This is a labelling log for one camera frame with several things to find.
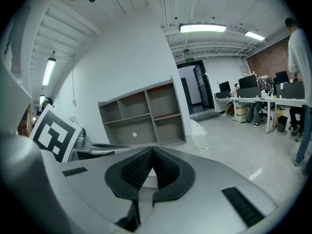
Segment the grey wooden shelf hutch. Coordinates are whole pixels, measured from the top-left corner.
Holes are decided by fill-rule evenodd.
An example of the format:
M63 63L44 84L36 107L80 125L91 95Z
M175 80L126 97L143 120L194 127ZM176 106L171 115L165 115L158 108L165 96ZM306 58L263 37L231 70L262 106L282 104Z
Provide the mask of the grey wooden shelf hutch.
M187 141L183 114L171 78L98 103L113 145L174 145Z

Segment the low white cabinet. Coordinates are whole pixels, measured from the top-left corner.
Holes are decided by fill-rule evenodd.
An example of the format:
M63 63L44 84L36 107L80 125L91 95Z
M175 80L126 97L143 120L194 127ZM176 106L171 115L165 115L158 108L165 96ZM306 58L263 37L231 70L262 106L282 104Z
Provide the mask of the low white cabinet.
M192 139L199 150L208 149L207 131L197 121L191 119Z

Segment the long white office table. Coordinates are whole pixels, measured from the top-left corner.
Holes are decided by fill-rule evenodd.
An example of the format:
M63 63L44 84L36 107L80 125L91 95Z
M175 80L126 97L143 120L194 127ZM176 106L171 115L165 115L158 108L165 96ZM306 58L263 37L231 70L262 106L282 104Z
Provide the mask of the long white office table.
M261 101L267 104L267 122L266 122L266 133L270 133L275 129L276 126L276 119L277 119L277 106L294 106L301 108L305 105L305 101L303 99L289 99L289 98L274 98L274 97L253 97L253 98L244 98L244 97L230 97L230 98L214 98L215 102L226 102L228 100L233 101L234 103L234 120L237 121L237 109L236 103L237 102L244 102L244 103L254 103Z

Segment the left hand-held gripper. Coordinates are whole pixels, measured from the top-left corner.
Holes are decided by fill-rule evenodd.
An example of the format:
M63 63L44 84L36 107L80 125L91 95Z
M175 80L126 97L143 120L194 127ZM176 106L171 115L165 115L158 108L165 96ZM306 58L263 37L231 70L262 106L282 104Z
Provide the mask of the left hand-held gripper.
M60 115L51 105L43 110L30 138L41 150L50 151L57 162L93 159L132 150L129 146L87 142L85 130Z

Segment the black trash bin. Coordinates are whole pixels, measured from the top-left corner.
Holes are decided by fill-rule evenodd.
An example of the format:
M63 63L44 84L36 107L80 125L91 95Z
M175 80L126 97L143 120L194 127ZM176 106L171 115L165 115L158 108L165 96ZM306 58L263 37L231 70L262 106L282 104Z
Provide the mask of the black trash bin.
M278 125L277 125L277 131L282 133L285 131L286 129L286 125L287 125L287 120L288 118L286 116L280 116L277 119Z

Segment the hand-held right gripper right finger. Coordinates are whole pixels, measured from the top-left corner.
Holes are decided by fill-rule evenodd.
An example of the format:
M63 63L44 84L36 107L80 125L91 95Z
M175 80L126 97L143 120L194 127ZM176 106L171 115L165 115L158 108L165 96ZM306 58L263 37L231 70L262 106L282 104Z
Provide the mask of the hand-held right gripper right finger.
M152 206L176 201L184 196L195 182L195 170L187 161L186 153L153 146L152 169L157 178L158 191L152 196Z

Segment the black framed door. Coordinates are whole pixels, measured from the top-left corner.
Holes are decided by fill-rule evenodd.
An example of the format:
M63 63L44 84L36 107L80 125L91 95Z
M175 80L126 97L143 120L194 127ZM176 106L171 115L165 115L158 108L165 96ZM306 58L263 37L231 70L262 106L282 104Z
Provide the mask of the black framed door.
M178 64L190 115L203 113L215 108L213 94L203 61Z

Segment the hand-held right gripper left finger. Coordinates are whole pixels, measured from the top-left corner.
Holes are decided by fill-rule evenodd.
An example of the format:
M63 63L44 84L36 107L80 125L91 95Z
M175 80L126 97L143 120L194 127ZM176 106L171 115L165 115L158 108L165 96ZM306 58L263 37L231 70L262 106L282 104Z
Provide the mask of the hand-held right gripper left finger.
M116 224L128 231L135 231L141 224L139 214L139 191L152 169L152 147L145 147L137 154L110 166L105 181L115 196L132 202L127 215Z

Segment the person's white printed shirt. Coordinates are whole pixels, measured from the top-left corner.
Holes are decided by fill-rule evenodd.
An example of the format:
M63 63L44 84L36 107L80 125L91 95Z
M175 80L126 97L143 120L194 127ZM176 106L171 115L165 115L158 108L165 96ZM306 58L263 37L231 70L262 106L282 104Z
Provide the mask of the person's white printed shirt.
M0 37L0 63L11 71L12 68L12 46L11 46L11 31L13 28L14 20L11 19L5 27Z

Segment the large black monitor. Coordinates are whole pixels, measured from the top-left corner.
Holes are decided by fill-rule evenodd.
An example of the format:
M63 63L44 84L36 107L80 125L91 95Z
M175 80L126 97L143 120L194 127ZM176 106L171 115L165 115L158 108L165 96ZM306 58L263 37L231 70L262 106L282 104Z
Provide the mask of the large black monitor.
M247 76L244 78L240 78L238 80L240 89L252 88L257 87L257 79L255 75Z

